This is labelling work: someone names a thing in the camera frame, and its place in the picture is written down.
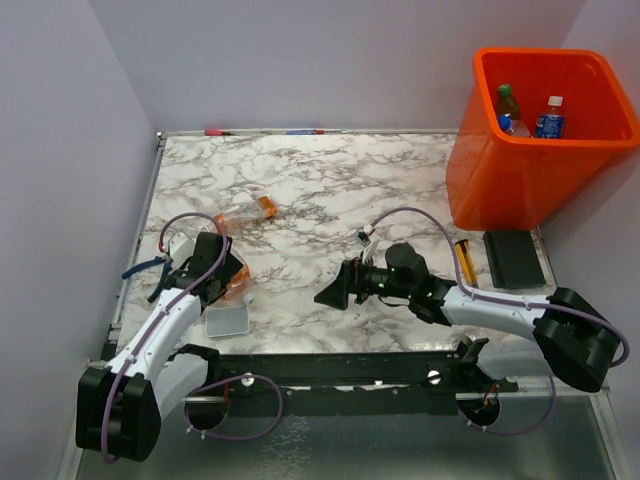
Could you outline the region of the large orange label bottle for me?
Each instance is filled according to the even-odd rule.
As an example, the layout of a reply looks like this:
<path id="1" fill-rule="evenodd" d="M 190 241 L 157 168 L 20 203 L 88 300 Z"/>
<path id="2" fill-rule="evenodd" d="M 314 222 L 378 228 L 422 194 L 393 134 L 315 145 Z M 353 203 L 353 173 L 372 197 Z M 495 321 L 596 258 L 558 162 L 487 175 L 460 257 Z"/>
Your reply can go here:
<path id="1" fill-rule="evenodd" d="M 249 305 L 253 302 L 253 295 L 251 293 L 253 280 L 249 266 L 235 249 L 231 249 L 231 254 L 241 262 L 242 268 L 227 284 L 226 292 L 222 296 L 221 301 L 228 305 Z"/>

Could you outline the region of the green cap tea bottle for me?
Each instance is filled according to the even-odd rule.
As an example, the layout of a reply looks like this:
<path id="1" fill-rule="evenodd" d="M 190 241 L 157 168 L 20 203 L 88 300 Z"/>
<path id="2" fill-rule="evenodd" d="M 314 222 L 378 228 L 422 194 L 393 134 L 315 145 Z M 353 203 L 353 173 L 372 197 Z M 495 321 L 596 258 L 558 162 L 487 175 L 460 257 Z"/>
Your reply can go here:
<path id="1" fill-rule="evenodd" d="M 497 115 L 505 115 L 512 120 L 520 120 L 521 112 L 518 102 L 512 94 L 510 84 L 501 84 L 498 89 L 498 99 L 495 104 Z"/>

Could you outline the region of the small blue label bottle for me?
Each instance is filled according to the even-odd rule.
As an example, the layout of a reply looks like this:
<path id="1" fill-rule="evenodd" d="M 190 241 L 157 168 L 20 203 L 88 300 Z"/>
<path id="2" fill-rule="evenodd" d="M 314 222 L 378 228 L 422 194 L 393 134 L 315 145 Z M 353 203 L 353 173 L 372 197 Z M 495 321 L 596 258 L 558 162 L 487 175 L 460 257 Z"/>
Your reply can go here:
<path id="1" fill-rule="evenodd" d="M 561 139 L 565 117 L 562 111 L 564 98 L 550 96 L 545 109 L 538 115 L 533 132 L 534 138 Z"/>

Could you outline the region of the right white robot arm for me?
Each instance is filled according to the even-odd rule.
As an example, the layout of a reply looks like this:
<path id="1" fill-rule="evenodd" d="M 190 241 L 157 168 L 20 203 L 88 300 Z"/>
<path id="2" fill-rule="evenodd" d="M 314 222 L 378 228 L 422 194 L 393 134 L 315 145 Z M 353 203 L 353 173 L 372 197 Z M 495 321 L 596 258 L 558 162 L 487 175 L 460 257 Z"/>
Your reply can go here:
<path id="1" fill-rule="evenodd" d="M 598 392 L 621 343 L 614 328 L 575 293 L 551 296 L 483 292 L 431 274 L 408 243 L 385 252 L 378 268 L 366 253 L 342 262 L 335 279 L 317 293 L 317 304 L 346 310 L 371 296 L 403 299 L 420 320 L 444 326 L 480 327 L 520 337 L 517 346 L 483 347 L 459 367 L 461 383 L 481 391 L 494 379 L 555 376 L 568 386 Z"/>

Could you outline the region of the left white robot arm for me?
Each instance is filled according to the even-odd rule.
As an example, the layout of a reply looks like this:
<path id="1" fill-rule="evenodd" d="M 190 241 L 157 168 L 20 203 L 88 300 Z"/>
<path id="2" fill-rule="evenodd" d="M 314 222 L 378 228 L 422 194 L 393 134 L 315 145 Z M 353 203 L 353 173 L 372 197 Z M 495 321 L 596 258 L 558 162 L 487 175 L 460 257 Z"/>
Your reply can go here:
<path id="1" fill-rule="evenodd" d="M 197 236 L 193 254 L 173 272 L 149 318 L 104 367 L 89 367 L 77 387 L 75 444 L 108 460 L 144 461 L 163 419 L 191 388 L 206 395 L 221 371 L 180 337 L 221 299 L 243 267 L 233 240 L 213 232 Z"/>

